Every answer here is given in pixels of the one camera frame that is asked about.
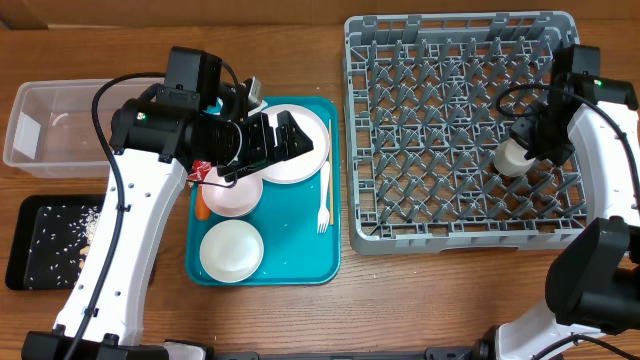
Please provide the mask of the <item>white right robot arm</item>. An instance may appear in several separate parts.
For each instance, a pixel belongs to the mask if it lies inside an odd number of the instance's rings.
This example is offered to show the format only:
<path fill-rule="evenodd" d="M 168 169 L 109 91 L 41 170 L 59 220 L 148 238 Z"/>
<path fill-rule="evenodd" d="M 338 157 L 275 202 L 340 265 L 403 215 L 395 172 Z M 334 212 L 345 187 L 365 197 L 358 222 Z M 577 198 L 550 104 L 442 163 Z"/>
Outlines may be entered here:
<path fill-rule="evenodd" d="M 557 166 L 576 156 L 586 195 L 587 226 L 551 264 L 545 297 L 518 319 L 488 331 L 472 359 L 559 359 L 589 342 L 639 327 L 639 103 L 631 83 L 600 75 L 600 51 L 571 45 L 553 55 L 546 104 L 513 114 L 496 150 L 503 175 L 524 174 L 534 160 Z"/>

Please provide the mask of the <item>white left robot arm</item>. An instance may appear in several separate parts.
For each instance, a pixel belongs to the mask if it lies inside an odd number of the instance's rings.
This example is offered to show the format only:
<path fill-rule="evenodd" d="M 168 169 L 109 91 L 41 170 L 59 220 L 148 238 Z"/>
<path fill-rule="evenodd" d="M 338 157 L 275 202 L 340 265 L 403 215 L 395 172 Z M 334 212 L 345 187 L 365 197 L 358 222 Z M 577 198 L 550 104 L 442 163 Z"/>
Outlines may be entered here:
<path fill-rule="evenodd" d="M 110 165 L 90 251 L 48 332 L 26 335 L 25 359 L 211 359 L 212 347 L 142 343 L 146 293 L 166 221 L 195 161 L 233 187 L 245 176 L 308 153 L 312 140 L 288 112 L 270 122 L 257 81 L 221 80 L 230 66 L 173 47 L 163 73 L 127 100 L 99 142 Z"/>

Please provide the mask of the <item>pink bowl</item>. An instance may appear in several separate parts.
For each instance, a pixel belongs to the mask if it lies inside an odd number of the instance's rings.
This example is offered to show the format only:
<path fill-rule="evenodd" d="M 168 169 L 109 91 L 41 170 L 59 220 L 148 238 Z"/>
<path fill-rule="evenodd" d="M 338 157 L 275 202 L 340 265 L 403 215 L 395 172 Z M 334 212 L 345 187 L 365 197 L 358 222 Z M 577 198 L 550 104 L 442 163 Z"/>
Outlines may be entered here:
<path fill-rule="evenodd" d="M 249 175 L 239 179 L 232 188 L 223 188 L 231 182 L 211 170 L 199 186 L 198 200 L 212 213 L 224 217 L 241 217 L 250 213 L 259 203 L 263 193 L 263 180 L 260 176 Z"/>

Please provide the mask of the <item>white plastic cup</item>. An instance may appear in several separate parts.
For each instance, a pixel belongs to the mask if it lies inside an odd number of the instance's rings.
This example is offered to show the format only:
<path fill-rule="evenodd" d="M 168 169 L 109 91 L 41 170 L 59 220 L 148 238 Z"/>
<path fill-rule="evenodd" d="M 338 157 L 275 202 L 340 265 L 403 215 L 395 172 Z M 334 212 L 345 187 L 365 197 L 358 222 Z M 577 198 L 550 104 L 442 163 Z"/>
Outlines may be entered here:
<path fill-rule="evenodd" d="M 494 167 L 500 174 L 508 177 L 523 176 L 535 162 L 534 159 L 527 160 L 526 153 L 525 148 L 509 138 L 497 147 L 493 160 Z"/>

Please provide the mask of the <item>light green bowl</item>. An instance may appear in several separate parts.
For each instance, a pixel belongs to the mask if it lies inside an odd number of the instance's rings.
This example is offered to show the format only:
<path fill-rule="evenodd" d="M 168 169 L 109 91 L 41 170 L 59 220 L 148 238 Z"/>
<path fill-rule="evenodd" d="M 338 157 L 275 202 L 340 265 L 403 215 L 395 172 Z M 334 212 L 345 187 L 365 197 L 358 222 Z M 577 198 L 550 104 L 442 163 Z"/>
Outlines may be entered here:
<path fill-rule="evenodd" d="M 207 275 L 221 283 L 238 283 L 259 268 L 264 243 L 251 224 L 226 220 L 213 226 L 203 237 L 199 260 Z"/>

